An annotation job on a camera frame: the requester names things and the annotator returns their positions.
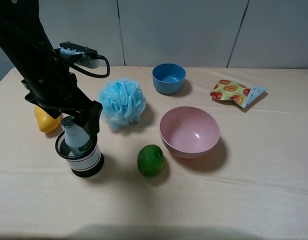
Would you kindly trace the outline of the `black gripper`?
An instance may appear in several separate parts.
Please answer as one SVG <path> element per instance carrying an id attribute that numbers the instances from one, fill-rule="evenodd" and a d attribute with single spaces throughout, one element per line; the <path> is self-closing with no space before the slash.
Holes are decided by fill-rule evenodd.
<path id="1" fill-rule="evenodd" d="M 99 133 L 103 106 L 83 93 L 74 73 L 22 71 L 21 75 L 21 82 L 29 91 L 26 101 L 41 107 L 53 119 L 62 113 L 78 118 L 80 126 L 90 137 Z"/>

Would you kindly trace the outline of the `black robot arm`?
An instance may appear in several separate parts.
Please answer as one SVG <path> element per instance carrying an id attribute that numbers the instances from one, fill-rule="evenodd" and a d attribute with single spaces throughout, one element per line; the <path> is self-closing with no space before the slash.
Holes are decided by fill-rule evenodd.
<path id="1" fill-rule="evenodd" d="M 107 58 L 70 42 L 54 49 L 39 18 L 37 0 L 0 0 L 0 47 L 23 76 L 25 99 L 52 118 L 62 113 L 94 137 L 100 131 L 102 105 L 78 87 L 74 69 L 98 79 L 110 75 Z"/>

